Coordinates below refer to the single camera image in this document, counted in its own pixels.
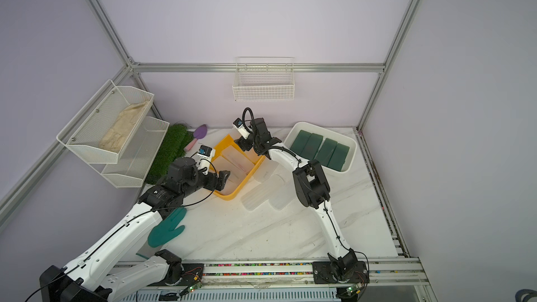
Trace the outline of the green pencil case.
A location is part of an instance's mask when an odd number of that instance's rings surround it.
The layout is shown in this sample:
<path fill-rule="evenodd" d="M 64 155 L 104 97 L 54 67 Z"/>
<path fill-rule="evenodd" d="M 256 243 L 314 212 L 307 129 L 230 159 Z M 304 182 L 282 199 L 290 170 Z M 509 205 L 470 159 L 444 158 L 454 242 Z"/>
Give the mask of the green pencil case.
<path fill-rule="evenodd" d="M 326 138 L 319 151 L 317 152 L 315 159 L 321 163 L 323 166 L 328 166 L 329 161 L 334 154 L 334 151 L 337 147 L 338 143 L 330 138 Z"/>
<path fill-rule="evenodd" d="M 345 165 L 345 161 L 346 161 L 349 151 L 350 151 L 350 148 L 348 146 L 338 143 L 328 162 L 327 167 L 334 171 L 341 172 Z"/>
<path fill-rule="evenodd" d="M 311 134 L 311 137 L 308 140 L 306 147 L 304 148 L 300 156 L 307 160 L 313 160 L 317 152 L 319 151 L 322 143 L 323 143 L 323 136 L 319 134 Z"/>
<path fill-rule="evenodd" d="M 292 142 L 292 145 L 290 146 L 291 151 L 297 155 L 301 155 L 310 137 L 310 132 L 300 130 L 295 140 Z"/>

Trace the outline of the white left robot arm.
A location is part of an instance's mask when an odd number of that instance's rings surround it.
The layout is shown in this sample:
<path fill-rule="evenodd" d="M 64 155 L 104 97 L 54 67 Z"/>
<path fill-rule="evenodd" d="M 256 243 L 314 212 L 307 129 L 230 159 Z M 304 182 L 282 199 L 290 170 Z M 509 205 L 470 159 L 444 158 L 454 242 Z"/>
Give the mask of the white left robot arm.
<path fill-rule="evenodd" d="M 158 250 L 144 262 L 117 274 L 112 268 L 134 247 L 159 247 L 184 231 L 183 201 L 200 189 L 221 191 L 231 175 L 207 159 L 178 158 L 166 176 L 145 191 L 131 211 L 84 253 L 63 267 L 51 266 L 40 278 L 43 301 L 119 301 L 156 282 L 176 284 L 185 276 L 183 260 Z"/>

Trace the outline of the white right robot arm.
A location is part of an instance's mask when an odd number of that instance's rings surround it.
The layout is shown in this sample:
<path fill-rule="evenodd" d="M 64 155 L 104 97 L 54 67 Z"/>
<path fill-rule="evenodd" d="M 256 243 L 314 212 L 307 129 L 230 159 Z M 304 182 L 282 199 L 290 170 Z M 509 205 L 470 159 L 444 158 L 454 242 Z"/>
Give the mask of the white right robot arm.
<path fill-rule="evenodd" d="M 236 118 L 233 127 L 240 137 L 235 144 L 243 151 L 253 150 L 292 172 L 296 198 L 311 209 L 320 224 L 329 251 L 328 260 L 313 264 L 314 280 L 320 283 L 352 283 L 349 294 L 364 289 L 370 283 L 369 259 L 362 251 L 353 250 L 343 237 L 331 205 L 331 187 L 324 172 L 327 167 L 340 172 L 350 148 L 328 136 L 300 130 L 291 146 L 273 136 L 264 118 L 255 118 L 250 108 Z"/>

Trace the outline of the clear pencil case front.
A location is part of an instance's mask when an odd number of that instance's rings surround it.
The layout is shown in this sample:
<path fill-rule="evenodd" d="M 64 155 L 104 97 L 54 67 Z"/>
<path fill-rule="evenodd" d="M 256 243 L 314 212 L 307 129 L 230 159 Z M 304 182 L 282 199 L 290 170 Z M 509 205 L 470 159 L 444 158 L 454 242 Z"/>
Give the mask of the clear pencil case front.
<path fill-rule="evenodd" d="M 250 173 L 255 167 L 254 163 L 232 146 L 226 147 L 222 151 L 222 156 L 245 174 Z"/>

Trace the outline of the clear ribbed pencil case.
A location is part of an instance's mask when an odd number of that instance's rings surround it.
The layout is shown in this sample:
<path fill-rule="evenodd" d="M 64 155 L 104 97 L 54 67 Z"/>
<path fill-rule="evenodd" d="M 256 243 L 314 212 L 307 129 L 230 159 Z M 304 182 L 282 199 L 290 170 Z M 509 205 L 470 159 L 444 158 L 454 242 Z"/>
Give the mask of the clear ribbed pencil case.
<path fill-rule="evenodd" d="M 295 184 L 292 180 L 285 181 L 274 196 L 269 200 L 271 207 L 282 211 L 296 198 Z"/>
<path fill-rule="evenodd" d="M 278 190 L 279 186 L 275 183 L 262 183 L 241 198 L 243 207 L 247 211 L 254 211 L 264 202 L 270 200 Z"/>

